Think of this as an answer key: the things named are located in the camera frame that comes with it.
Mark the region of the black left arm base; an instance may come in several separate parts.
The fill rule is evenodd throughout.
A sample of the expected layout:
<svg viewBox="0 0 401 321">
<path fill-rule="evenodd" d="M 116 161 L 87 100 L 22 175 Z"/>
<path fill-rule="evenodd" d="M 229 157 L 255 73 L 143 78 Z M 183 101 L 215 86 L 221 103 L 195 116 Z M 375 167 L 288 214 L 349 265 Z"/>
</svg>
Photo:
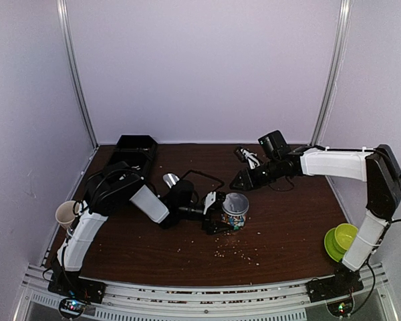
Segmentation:
<svg viewBox="0 0 401 321">
<path fill-rule="evenodd" d="M 102 303 L 106 290 L 104 282 L 81 278 L 79 272 L 67 272 L 58 260 L 51 263 L 49 270 L 52 275 L 47 290 L 62 296 L 57 309 L 64 319 L 79 318 L 92 303 Z"/>
</svg>

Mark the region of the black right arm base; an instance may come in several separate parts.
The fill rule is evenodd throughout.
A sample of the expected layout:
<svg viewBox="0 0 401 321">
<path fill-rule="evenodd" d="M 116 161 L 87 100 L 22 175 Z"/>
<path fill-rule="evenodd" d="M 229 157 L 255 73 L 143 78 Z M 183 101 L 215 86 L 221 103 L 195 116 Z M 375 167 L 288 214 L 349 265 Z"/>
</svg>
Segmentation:
<svg viewBox="0 0 401 321">
<path fill-rule="evenodd" d="M 355 310 L 354 293 L 364 289 L 359 272 L 339 267 L 334 275 L 313 278 L 306 283 L 311 303 L 325 302 L 327 311 L 334 317 L 349 317 Z"/>
</svg>

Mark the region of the silver metal scoop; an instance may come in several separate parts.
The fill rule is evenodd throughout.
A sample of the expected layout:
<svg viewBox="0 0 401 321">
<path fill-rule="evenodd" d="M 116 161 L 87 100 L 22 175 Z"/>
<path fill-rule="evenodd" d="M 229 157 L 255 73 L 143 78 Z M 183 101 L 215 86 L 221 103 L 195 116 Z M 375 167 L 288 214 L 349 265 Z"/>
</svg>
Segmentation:
<svg viewBox="0 0 401 321">
<path fill-rule="evenodd" d="M 173 188 L 179 182 L 180 178 L 174 173 L 166 173 L 163 175 L 162 180 L 168 186 L 169 189 Z"/>
</svg>

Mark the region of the clear plastic jar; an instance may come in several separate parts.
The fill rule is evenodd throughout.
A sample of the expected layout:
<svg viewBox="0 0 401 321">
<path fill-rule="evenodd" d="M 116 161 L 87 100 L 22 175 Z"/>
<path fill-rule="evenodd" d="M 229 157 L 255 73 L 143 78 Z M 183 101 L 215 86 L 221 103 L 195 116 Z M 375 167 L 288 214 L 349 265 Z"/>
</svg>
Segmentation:
<svg viewBox="0 0 401 321">
<path fill-rule="evenodd" d="M 244 228 L 247 221 L 248 210 L 242 212 L 230 212 L 223 209 L 221 221 L 231 226 L 234 230 Z"/>
</svg>

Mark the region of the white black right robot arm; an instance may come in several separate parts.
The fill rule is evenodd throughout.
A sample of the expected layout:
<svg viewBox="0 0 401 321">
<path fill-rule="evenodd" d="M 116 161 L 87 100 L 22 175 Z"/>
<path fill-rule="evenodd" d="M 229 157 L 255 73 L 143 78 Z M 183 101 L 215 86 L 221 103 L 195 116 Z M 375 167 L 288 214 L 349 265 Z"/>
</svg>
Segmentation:
<svg viewBox="0 0 401 321">
<path fill-rule="evenodd" d="M 345 294 L 358 271 L 381 245 L 401 204 L 401 168 L 387 144 L 334 148 L 317 144 L 290 146 L 278 130 L 258 139 L 266 156 L 238 146 L 235 155 L 245 167 L 230 183 L 236 191 L 254 191 L 280 178 L 325 177 L 345 216 L 357 223 L 357 235 L 342 258 L 347 270 L 329 281 L 335 295 Z"/>
</svg>

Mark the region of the black three-compartment candy tray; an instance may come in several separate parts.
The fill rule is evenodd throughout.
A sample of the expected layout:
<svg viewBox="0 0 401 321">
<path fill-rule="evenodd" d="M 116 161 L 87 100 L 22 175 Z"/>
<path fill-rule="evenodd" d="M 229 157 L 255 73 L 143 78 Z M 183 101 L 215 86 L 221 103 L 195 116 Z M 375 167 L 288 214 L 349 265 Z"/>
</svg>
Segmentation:
<svg viewBox="0 0 401 321">
<path fill-rule="evenodd" d="M 158 143 L 150 135 L 125 134 L 118 140 L 106 165 L 124 161 L 145 179 L 149 179 L 157 148 Z"/>
</svg>

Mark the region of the silver metal jar lid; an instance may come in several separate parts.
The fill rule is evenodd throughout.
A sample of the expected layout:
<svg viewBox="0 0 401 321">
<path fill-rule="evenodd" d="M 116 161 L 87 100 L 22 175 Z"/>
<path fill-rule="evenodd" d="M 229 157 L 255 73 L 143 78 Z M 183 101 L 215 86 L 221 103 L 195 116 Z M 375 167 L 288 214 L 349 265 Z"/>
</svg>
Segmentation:
<svg viewBox="0 0 401 321">
<path fill-rule="evenodd" d="M 249 200 L 240 193 L 228 193 L 222 203 L 223 211 L 228 215 L 244 215 L 249 210 Z"/>
</svg>

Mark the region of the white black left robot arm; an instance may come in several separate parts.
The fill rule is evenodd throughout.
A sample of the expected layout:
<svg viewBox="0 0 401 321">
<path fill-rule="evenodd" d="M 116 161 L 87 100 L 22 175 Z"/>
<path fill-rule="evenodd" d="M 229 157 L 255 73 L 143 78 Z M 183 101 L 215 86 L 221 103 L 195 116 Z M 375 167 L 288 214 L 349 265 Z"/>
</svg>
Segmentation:
<svg viewBox="0 0 401 321">
<path fill-rule="evenodd" d="M 200 221 L 203 230 L 214 234 L 222 223 L 213 221 L 211 215 L 222 208 L 227 195 L 216 188 L 202 200 L 194 201 L 192 198 L 196 194 L 193 183 L 181 177 L 164 197 L 160 197 L 149 185 L 144 173 L 124 161 L 92 175 L 86 181 L 84 198 L 72 206 L 75 219 L 51 261 L 52 270 L 62 272 L 55 281 L 58 288 L 69 297 L 76 297 L 82 292 L 81 279 L 71 272 L 81 270 L 91 243 L 108 217 L 128 203 L 135 205 L 163 229 L 187 219 Z"/>
</svg>

